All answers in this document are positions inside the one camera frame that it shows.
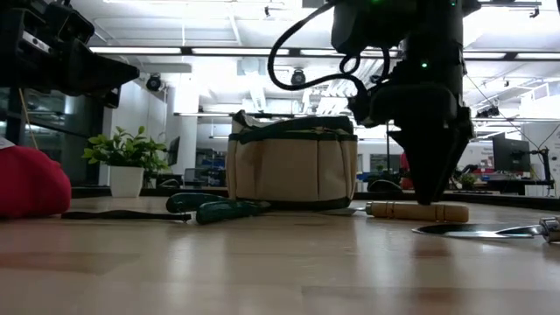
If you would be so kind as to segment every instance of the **desk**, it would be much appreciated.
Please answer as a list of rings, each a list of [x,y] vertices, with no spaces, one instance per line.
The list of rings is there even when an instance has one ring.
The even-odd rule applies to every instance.
[[[488,190],[497,190],[501,193],[517,193],[520,196],[525,195],[525,186],[548,186],[554,184],[554,181],[531,180],[531,179],[505,179],[505,180],[488,180]]]
[[[165,198],[75,199],[161,211]],[[473,222],[537,212],[470,205]],[[453,240],[425,223],[268,213],[172,221],[20,220],[0,227],[2,314],[557,314],[560,248]]]

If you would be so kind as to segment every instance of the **red cushion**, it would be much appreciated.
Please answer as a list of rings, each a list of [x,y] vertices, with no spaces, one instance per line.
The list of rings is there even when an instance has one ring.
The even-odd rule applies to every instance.
[[[0,150],[0,217],[62,214],[71,198],[70,180],[45,153],[20,146]]]

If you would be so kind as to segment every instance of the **canvas tool bag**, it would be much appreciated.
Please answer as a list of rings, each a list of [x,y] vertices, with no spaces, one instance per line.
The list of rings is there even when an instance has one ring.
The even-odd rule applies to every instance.
[[[358,138],[346,116],[306,117],[263,125],[234,116],[227,147],[231,199],[274,208],[348,207],[354,195]]]

